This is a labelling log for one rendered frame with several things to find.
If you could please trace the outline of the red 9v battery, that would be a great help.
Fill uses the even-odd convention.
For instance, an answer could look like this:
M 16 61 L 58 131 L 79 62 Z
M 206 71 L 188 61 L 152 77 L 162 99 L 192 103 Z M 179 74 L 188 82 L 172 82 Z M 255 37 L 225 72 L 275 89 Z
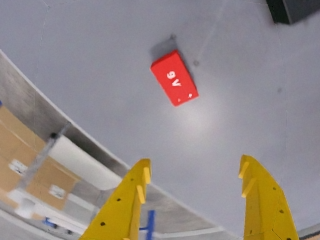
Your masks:
M 150 69 L 174 108 L 199 98 L 177 50 L 152 63 Z

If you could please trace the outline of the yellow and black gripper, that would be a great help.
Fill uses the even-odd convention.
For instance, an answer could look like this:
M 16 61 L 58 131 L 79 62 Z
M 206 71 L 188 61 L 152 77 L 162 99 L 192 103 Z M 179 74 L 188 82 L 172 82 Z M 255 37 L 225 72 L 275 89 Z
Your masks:
M 239 178 L 246 197 L 243 240 L 299 240 L 284 192 L 262 164 L 242 155 Z M 138 240 L 141 203 L 150 179 L 151 161 L 140 159 L 79 240 Z

